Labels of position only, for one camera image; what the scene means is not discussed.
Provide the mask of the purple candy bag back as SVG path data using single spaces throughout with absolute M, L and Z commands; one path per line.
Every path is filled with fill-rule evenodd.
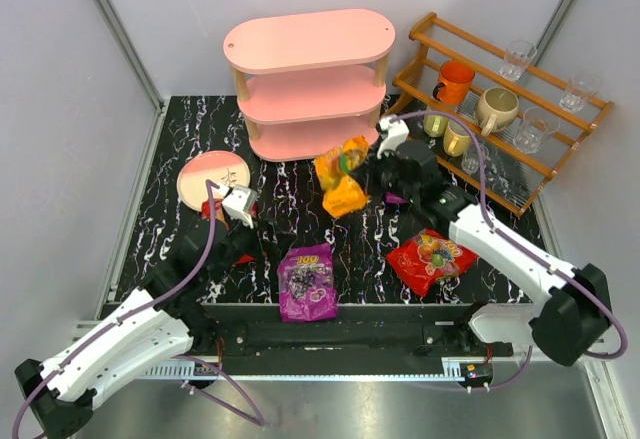
M 406 204 L 407 201 L 393 193 L 386 192 L 384 195 L 384 200 L 389 204 L 403 205 Z

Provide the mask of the purple candy bag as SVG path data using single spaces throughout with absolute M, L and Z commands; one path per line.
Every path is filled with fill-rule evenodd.
M 279 311 L 289 323 L 318 322 L 338 315 L 332 247 L 291 248 L 277 268 Z
M 407 201 L 393 193 L 386 192 L 384 195 L 384 200 L 389 204 L 403 205 L 406 204 Z

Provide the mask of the orange candy bag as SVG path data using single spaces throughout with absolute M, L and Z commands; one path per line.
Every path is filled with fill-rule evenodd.
M 360 135 L 314 159 L 315 174 L 323 191 L 322 206 L 332 218 L 366 206 L 368 195 L 352 173 L 364 164 L 368 152 L 369 143 Z

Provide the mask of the purple candy bag front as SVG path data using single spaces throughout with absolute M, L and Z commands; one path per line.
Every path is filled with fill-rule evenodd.
M 318 322 L 338 315 L 332 247 L 291 248 L 277 268 L 279 311 L 289 323 Z

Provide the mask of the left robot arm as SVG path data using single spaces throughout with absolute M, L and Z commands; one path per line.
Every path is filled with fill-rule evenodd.
M 276 263 L 295 236 L 272 221 L 225 228 L 219 220 L 194 220 L 164 260 L 102 322 L 57 355 L 27 359 L 15 369 L 45 438 L 69 438 L 113 393 L 142 373 L 186 354 L 220 354 L 235 326 L 222 326 L 200 303 L 214 274 L 242 259 Z

